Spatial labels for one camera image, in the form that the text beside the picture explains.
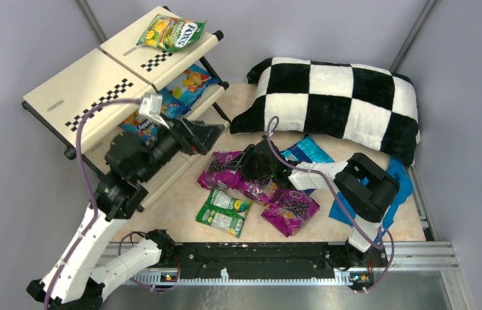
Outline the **purple grape candy bag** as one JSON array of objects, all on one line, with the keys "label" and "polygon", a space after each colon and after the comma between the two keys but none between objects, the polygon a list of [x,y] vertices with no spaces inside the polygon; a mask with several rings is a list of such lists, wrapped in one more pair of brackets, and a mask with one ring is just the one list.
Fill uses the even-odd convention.
[{"label": "purple grape candy bag", "polygon": [[241,172],[228,167],[228,164],[243,151],[215,151],[207,168],[199,175],[197,182],[204,189],[235,189],[241,183]]},{"label": "purple grape candy bag", "polygon": [[261,216],[284,236],[295,235],[320,210],[305,191],[282,191],[267,203]]},{"label": "purple grape candy bag", "polygon": [[268,179],[264,179],[262,183],[260,181],[241,180],[236,185],[235,190],[260,205],[275,205],[286,192],[285,189],[280,188]]}]

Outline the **blue mint candy bag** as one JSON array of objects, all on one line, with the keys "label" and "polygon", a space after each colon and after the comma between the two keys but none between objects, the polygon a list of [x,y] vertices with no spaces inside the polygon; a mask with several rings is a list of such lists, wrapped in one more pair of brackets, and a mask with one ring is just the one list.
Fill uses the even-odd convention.
[{"label": "blue mint candy bag", "polygon": [[281,152],[281,155],[290,161],[308,163],[333,163],[334,160],[324,151],[308,134],[291,147]]}]

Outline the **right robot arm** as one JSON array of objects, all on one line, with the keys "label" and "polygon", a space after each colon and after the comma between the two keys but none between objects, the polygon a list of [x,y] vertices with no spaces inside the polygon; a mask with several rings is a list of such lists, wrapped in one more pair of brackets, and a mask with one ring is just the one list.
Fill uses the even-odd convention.
[{"label": "right robot arm", "polygon": [[383,219],[400,184],[367,155],[357,152],[346,161],[309,163],[285,158],[265,140],[227,160],[226,167],[248,180],[269,176],[282,189],[328,189],[335,199],[344,197],[340,207],[352,224],[347,244],[361,253],[384,248]]}]

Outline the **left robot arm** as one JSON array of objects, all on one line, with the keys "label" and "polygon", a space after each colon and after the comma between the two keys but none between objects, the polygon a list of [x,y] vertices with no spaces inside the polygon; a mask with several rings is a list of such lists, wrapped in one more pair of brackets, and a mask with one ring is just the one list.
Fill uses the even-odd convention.
[{"label": "left robot arm", "polygon": [[138,272],[169,263],[175,243],[165,230],[155,229],[129,251],[98,265],[111,238],[141,208],[148,195],[145,183],[178,153],[208,154],[224,131],[222,124],[177,118],[168,120],[150,143],[133,132],[118,134],[105,155],[110,170],[90,190],[72,241],[45,277],[29,283],[27,293],[45,309],[99,309]]}]

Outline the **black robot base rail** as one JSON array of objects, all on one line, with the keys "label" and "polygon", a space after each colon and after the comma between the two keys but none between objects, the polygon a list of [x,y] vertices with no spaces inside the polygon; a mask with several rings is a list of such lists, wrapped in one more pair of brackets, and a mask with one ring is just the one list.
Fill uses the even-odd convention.
[{"label": "black robot base rail", "polygon": [[128,284],[349,285],[369,287],[386,267],[384,249],[360,253],[341,242],[179,243],[151,267],[127,276]]}]

